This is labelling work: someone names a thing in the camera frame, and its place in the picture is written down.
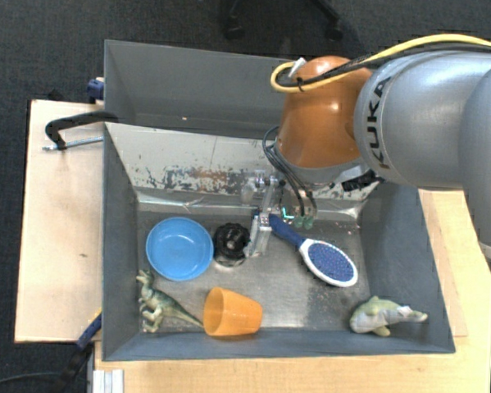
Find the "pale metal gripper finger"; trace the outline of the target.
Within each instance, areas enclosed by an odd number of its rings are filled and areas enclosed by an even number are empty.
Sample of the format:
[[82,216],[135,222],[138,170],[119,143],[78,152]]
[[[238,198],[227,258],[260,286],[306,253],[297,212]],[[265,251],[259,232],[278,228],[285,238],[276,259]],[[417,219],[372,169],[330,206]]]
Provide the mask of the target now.
[[267,245],[271,236],[271,224],[268,215],[259,217],[257,253],[259,256],[266,254]]
[[247,257],[251,258],[256,253],[257,239],[259,233],[259,216],[254,215],[252,218],[252,227],[250,228],[250,241],[247,245]]

